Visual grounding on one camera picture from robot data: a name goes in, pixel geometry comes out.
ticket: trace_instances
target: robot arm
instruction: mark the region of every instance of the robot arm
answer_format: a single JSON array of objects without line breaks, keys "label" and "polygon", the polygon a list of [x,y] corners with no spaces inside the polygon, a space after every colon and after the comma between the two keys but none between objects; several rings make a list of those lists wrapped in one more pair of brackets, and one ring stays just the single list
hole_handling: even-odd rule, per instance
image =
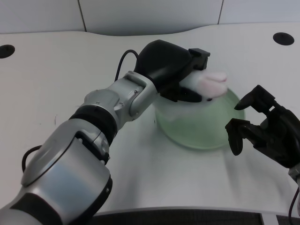
[{"label": "robot arm", "polygon": [[[233,154],[239,155],[243,149],[243,139],[248,139],[253,148],[289,168],[289,175],[300,186],[300,121],[290,110],[279,105],[275,97],[260,85],[243,97],[235,109],[243,110],[249,106],[264,113],[267,118],[260,125],[231,119],[225,128]],[[300,202],[297,209],[300,215]]]},{"label": "robot arm", "polygon": [[105,165],[117,132],[137,119],[158,93],[176,100],[179,81],[193,69],[205,69],[208,56],[160,40],[147,45],[135,72],[88,94],[41,146],[24,171],[19,194],[0,210],[0,224],[85,224],[111,192]]}]

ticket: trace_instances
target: green glass bowl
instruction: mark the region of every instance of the green glass bowl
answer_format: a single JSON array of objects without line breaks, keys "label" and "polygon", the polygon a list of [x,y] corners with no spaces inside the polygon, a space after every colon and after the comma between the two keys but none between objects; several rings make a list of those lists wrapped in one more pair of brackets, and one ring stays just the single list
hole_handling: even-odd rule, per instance
[{"label": "green glass bowl", "polygon": [[209,150],[228,144],[225,126],[232,118],[245,119],[244,110],[234,110],[238,102],[239,98],[228,90],[226,95],[214,99],[206,107],[200,107],[198,112],[173,121],[165,119],[168,115],[158,110],[155,113],[159,127],[173,141],[186,147]]}]

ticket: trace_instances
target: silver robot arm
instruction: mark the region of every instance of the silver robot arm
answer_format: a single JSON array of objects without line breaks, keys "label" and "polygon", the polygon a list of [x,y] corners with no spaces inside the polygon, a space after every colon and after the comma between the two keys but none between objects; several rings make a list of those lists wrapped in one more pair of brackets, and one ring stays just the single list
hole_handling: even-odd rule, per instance
[{"label": "silver robot arm", "polygon": [[104,90],[88,94],[30,161],[17,197],[0,210],[1,225],[66,225],[87,222],[112,189],[105,164],[118,130],[137,119],[158,92],[129,71]]}]

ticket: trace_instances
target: black band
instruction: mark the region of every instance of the black band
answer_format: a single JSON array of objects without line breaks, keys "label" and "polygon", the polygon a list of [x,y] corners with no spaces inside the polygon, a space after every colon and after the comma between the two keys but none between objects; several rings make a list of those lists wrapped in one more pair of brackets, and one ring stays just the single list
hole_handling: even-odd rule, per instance
[{"label": "black band", "polygon": [[113,116],[104,108],[96,105],[80,107],[70,119],[82,119],[96,126],[104,133],[109,145],[117,134],[117,124]]},{"label": "black band", "polygon": [[62,225],[58,213],[44,199],[33,193],[26,193],[10,208],[28,213],[43,225]]}]

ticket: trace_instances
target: black cable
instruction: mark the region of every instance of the black cable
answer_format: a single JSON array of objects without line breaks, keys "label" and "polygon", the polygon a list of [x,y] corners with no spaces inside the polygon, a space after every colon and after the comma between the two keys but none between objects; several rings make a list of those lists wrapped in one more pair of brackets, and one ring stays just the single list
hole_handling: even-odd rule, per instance
[{"label": "black cable", "polygon": [[32,148],[32,149],[29,149],[29,150],[23,155],[23,158],[22,158],[22,170],[23,170],[23,172],[24,172],[25,169],[26,169],[26,159],[27,159],[28,155],[30,155],[30,154],[33,153],[34,151],[39,150],[40,147],[42,147],[42,146],[39,145],[39,146],[36,146],[36,147],[34,147],[34,148]]},{"label": "black cable", "polygon": [[122,57],[121,57],[121,59],[120,59],[120,62],[119,62],[119,65],[118,65],[118,69],[117,69],[117,74],[116,74],[116,77],[115,77],[114,81],[117,81],[117,80],[118,80],[118,78],[119,78],[119,73],[120,73],[120,69],[121,69],[121,66],[122,66],[122,62],[123,62],[125,56],[126,56],[128,53],[133,53],[133,54],[136,56],[136,61],[137,61],[137,59],[138,59],[138,57],[139,57],[138,53],[136,53],[135,50],[129,49],[129,50],[127,50],[126,52],[124,52],[124,54],[122,55]]},{"label": "black cable", "polygon": [[292,203],[291,203],[291,206],[290,206],[290,209],[289,209],[289,222],[290,222],[290,225],[293,225],[293,222],[292,222],[292,209],[293,209],[293,206],[295,204],[295,201],[296,201],[296,198],[299,194],[299,188],[297,188],[297,191],[295,193],[295,196],[294,198],[292,199]]}]

